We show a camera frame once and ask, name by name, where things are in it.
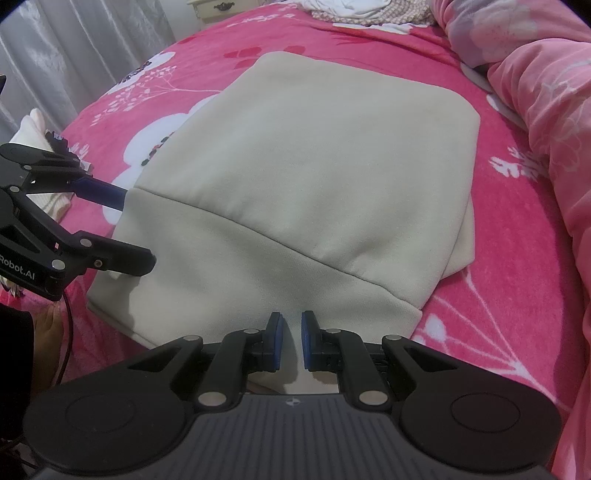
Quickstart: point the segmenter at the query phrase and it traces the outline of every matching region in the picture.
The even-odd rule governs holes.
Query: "white drawer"
[[[216,22],[259,6],[258,0],[197,0],[188,3],[205,23]]]

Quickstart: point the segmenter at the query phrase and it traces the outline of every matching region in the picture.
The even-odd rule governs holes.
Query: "drawer handle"
[[[230,10],[234,6],[234,2],[222,2],[219,5],[214,5],[214,8],[217,8],[220,12],[225,12]]]

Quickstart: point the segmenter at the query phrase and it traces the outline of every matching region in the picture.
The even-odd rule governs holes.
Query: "bed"
[[[584,289],[548,160],[530,151],[524,122],[486,77],[460,61],[440,27],[330,24],[294,4],[266,5],[156,55],[87,107],[63,136],[94,165],[95,177],[130,188],[193,112],[270,51],[445,87],[477,110],[476,259],[440,282],[413,339],[538,389],[566,421],[588,362]],[[114,210],[74,199],[61,224],[108,236],[118,218]],[[66,379],[142,350],[87,310],[94,275],[87,272],[67,289],[74,347]],[[45,304],[29,293],[16,299],[3,292],[0,300],[30,311]]]

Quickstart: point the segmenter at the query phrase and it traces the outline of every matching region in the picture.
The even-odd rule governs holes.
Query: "silver curtain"
[[[173,42],[158,0],[28,0],[0,25],[0,143],[32,108],[61,131]]]

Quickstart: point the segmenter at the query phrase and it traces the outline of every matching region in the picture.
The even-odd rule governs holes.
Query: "black circular joint cover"
[[[552,402],[497,375],[456,382],[438,372],[405,400],[400,426],[424,453],[471,472],[506,473],[543,465],[560,433]]]
[[[79,475],[122,473],[155,461],[184,430],[186,409],[149,374],[90,375],[41,394],[24,419],[32,450],[53,468]]]

